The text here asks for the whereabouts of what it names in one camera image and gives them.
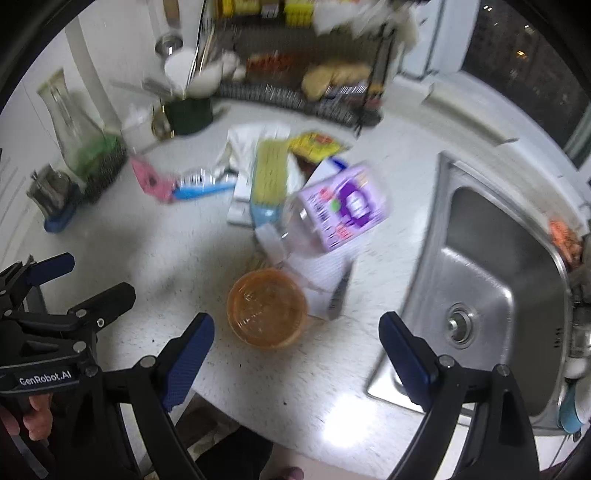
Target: blue gripper pad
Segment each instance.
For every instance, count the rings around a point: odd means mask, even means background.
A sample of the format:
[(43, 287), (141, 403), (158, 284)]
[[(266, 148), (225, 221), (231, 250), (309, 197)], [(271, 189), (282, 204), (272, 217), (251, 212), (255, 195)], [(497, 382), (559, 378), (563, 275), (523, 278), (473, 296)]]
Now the blue gripper pad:
[(379, 340), (396, 369), (408, 398), (424, 411), (428, 411), (433, 403), (433, 384), (437, 380), (434, 363), (437, 357), (425, 340), (410, 333), (395, 312), (382, 315), (378, 332)]
[(31, 287), (38, 287), (54, 278), (66, 275), (74, 270), (74, 257), (65, 253), (48, 258), (29, 267), (27, 283)]
[(165, 378), (161, 403), (167, 412), (175, 405), (180, 405), (187, 397), (197, 372), (212, 346), (214, 335), (213, 319), (205, 313), (199, 313), (185, 333), (180, 338), (171, 340), (162, 351), (161, 355), (175, 342), (185, 343)]

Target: black wire rack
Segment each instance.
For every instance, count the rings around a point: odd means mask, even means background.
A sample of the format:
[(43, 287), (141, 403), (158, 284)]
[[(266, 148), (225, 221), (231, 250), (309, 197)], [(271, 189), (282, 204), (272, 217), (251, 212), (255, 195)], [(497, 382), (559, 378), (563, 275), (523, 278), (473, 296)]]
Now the black wire rack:
[[(218, 48), (234, 51), (243, 64), (254, 54), (291, 53), (307, 59), (307, 63), (321, 64), (339, 59), (371, 65), (368, 84), (386, 84), (395, 30), (382, 25), (373, 33), (353, 38), (346, 29), (317, 36), (311, 27), (290, 27), (280, 14), (276, 18), (259, 15), (243, 17), (207, 17), (204, 2), (197, 43), (201, 44), (215, 28)], [(295, 72), (293, 78), (279, 83), (261, 79), (248, 79), (245, 83), (222, 82), (216, 96), (264, 103), (287, 108), (353, 128), (357, 135), (363, 127), (373, 127), (381, 120), (379, 110), (368, 108), (370, 99), (381, 98), (382, 93), (370, 94), (365, 90), (359, 106), (350, 106), (340, 98), (308, 100), (300, 84), (304, 71)]]

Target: human hand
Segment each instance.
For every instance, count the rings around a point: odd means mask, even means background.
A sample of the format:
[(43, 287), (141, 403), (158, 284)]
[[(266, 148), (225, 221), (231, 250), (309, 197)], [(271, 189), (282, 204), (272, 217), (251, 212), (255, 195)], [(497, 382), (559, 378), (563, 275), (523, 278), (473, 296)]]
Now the human hand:
[[(51, 394), (33, 395), (29, 397), (33, 409), (23, 416), (22, 422), (29, 431), (31, 440), (43, 440), (49, 437), (53, 425), (53, 415), (49, 409)], [(16, 418), (0, 405), (0, 420), (10, 435), (18, 435), (20, 427)]]

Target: metal bowl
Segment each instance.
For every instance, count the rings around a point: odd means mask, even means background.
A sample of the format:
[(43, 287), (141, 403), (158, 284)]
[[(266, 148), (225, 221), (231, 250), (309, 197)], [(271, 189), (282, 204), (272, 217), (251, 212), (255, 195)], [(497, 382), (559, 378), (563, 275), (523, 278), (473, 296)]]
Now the metal bowl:
[(591, 356), (591, 307), (578, 307), (574, 310), (569, 356)]
[(156, 53), (165, 61), (174, 52), (183, 47), (183, 39), (176, 33), (166, 33), (156, 42)]

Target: white wall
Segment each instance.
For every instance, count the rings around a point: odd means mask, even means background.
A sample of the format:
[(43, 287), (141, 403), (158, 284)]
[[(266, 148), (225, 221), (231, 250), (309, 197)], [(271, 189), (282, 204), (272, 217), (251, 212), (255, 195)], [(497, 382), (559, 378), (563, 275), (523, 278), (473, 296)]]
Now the white wall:
[(440, 28), (427, 66), (429, 73), (456, 73), (462, 68), (479, 8), (479, 0), (445, 0)]
[(427, 73), (431, 46), (437, 34), (437, 19), (445, 0), (431, 0), (427, 4), (414, 5), (414, 18), (418, 24), (418, 43), (404, 53), (400, 69), (413, 78), (423, 78)]
[(115, 87), (111, 82), (140, 87), (145, 76), (164, 75), (154, 51), (156, 40), (148, 4), (144, 0), (97, 0), (79, 15), (79, 20), (100, 81), (125, 123), (132, 105), (149, 107), (154, 98)]

